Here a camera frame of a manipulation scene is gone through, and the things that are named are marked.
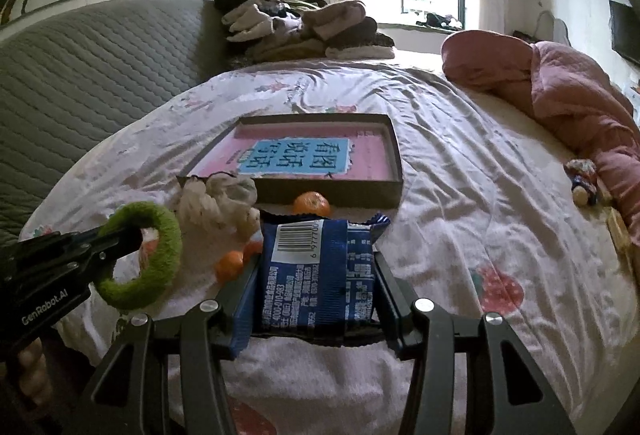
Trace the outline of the person's left hand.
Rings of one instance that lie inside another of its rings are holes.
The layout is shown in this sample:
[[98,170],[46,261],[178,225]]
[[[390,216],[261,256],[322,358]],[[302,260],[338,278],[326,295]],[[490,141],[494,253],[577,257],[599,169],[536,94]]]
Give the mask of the person's left hand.
[[15,395],[37,408],[52,400],[52,377],[39,337],[1,363],[1,397]]

